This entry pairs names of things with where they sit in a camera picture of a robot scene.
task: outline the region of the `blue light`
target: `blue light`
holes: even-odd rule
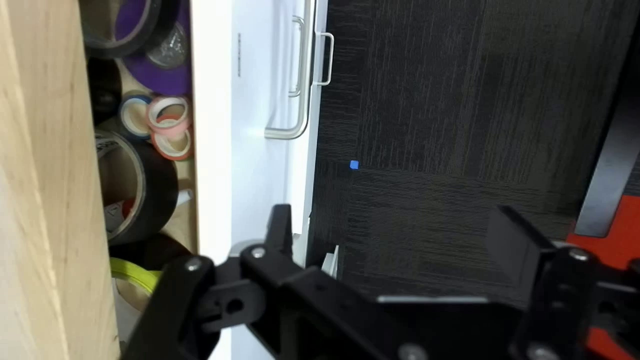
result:
[[[350,162],[348,162],[348,169],[353,171],[353,172],[357,172],[357,171],[359,171],[359,162],[357,162],[357,160],[350,160]]]

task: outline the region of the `black tape roll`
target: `black tape roll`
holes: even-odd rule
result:
[[[96,59],[122,59],[160,47],[162,40],[171,33],[180,11],[177,0],[137,0],[146,3],[146,14],[139,19],[135,31],[120,40],[101,43],[94,38],[89,31],[91,20],[96,19],[96,14],[91,14],[96,11],[87,7],[89,3],[99,4],[99,0],[80,0],[81,33],[87,54]]]
[[[130,143],[116,133],[97,133],[97,155],[111,153],[116,148],[114,145],[124,150],[135,171],[135,200],[130,215],[124,216],[124,223],[107,232],[107,245],[143,242],[155,237],[174,215],[177,200],[175,169],[174,162],[163,160],[150,145]]]
[[[190,257],[190,250],[166,235],[155,235],[143,242],[110,246],[107,254],[134,263],[146,271],[162,271],[168,263]]]
[[[122,102],[122,81],[114,61],[87,61],[87,90],[96,125],[118,116]]]

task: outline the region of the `metal handle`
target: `metal handle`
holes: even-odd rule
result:
[[[328,64],[326,64],[326,81],[323,82],[313,82],[313,87],[328,87],[334,81],[334,48],[336,48],[336,36],[329,33],[316,33],[317,38],[328,38]]]
[[[302,61],[302,53],[303,53],[303,20],[300,17],[294,19],[294,25],[298,25],[300,31],[300,61]],[[295,88],[287,92],[290,99],[298,99],[302,94],[302,68],[298,68],[298,82]]]
[[[268,140],[295,140],[308,128],[308,102],[312,85],[312,54],[313,54],[313,27],[316,27],[316,0],[303,3],[302,38],[300,38],[300,72],[298,72],[298,123],[294,128],[265,128],[264,138]]]

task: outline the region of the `tape roll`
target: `tape roll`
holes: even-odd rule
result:
[[[135,245],[110,246],[107,253],[111,259],[134,263],[146,271],[162,271],[168,263],[190,257],[190,250],[168,235],[155,235]]]
[[[190,133],[184,133],[184,138],[180,138],[180,140],[170,140],[170,138],[152,134],[152,145],[162,159],[171,160],[171,162],[181,162],[192,157],[192,134]]]
[[[132,33],[135,19],[143,12],[142,0],[126,0],[116,19],[116,38]],[[166,38],[143,54],[126,56],[124,67],[130,75],[163,97],[184,97],[192,92],[190,70],[190,14],[187,0],[180,0],[177,19]]]
[[[118,64],[114,61],[89,59],[85,72],[94,123],[97,125],[114,118],[122,101],[122,81]]]
[[[139,12],[126,20],[132,25],[126,33],[114,36],[111,29],[118,27],[110,25],[110,19],[104,17],[111,12],[110,7],[114,3],[80,0],[84,47],[89,56],[122,59],[135,53],[146,53],[162,44],[162,40],[171,33],[180,0],[124,0],[120,11],[130,3],[135,3]]]
[[[139,92],[127,92],[120,104],[120,125],[135,140],[147,138],[147,104],[152,99]]]
[[[177,176],[171,162],[146,143],[130,143],[116,133],[96,133],[104,204],[127,206],[126,216],[110,227],[107,245],[132,245],[155,237],[170,220],[177,200]]]
[[[134,263],[120,259],[110,261],[114,278],[114,309],[120,343],[127,343],[142,310],[157,286],[160,273],[150,273]]]
[[[180,140],[190,127],[190,109],[186,99],[155,99],[147,107],[147,127],[155,136]]]

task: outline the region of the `purple tape roll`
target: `purple tape roll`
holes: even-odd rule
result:
[[[142,19],[146,0],[124,0],[116,20],[116,38],[130,34]],[[122,59],[130,75],[163,97],[192,92],[187,0],[180,0],[177,22],[168,38],[146,54]]]

